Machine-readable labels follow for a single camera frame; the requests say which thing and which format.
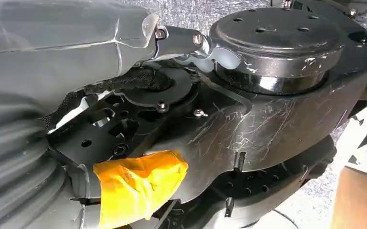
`wooden surface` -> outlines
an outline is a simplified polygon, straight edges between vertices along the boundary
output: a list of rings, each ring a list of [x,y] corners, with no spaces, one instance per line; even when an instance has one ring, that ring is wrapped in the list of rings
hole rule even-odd
[[[367,175],[341,171],[331,229],[367,229]]]

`gray ribbed hose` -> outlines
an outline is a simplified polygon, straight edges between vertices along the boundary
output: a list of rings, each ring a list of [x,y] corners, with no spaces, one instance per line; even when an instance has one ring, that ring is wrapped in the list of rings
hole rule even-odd
[[[0,228],[80,228],[44,117],[155,54],[154,17],[115,0],[0,0]]]

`scratched plastic surface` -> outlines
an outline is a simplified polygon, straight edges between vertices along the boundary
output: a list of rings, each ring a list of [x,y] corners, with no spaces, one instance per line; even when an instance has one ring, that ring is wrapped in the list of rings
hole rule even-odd
[[[157,21],[147,10],[116,0],[0,0],[0,52],[111,42],[143,48]]]

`metal bolt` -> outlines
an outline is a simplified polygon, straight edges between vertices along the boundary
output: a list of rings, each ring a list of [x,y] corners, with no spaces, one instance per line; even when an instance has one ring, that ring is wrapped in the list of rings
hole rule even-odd
[[[169,110],[169,105],[164,102],[157,103],[157,111],[160,113],[165,113]]]
[[[194,110],[194,115],[196,117],[202,117],[202,116],[207,117],[208,116],[207,114],[204,113],[204,111],[202,109]]]
[[[164,32],[164,30],[157,30],[155,32],[155,38],[156,39],[164,39],[165,38],[165,32]]]
[[[345,13],[346,16],[350,17],[350,18],[354,18],[357,14],[357,10],[356,9],[348,9]]]
[[[198,72],[192,72],[191,73],[191,80],[193,83],[197,83],[200,81],[199,73]]]
[[[283,0],[282,7],[283,8],[292,8],[293,0]]]
[[[194,44],[196,46],[202,46],[203,44],[203,36],[201,34],[194,35]]]

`bolt head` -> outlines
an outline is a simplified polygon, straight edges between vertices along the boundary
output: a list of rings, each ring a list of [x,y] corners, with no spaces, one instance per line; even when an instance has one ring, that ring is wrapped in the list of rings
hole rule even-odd
[[[164,102],[157,103],[157,111],[160,113],[165,113],[169,110],[169,105]]]
[[[164,32],[164,30],[157,30],[155,32],[155,38],[156,39],[164,39],[165,38],[165,32]]]
[[[350,9],[350,12],[349,12],[349,16],[350,17],[355,17],[357,14],[357,10],[356,9]]]
[[[201,117],[201,116],[204,115],[204,111],[202,109],[196,109],[196,110],[194,110],[194,115],[196,117]]]
[[[196,46],[202,46],[203,44],[203,36],[201,34],[195,34],[194,35],[194,44]]]

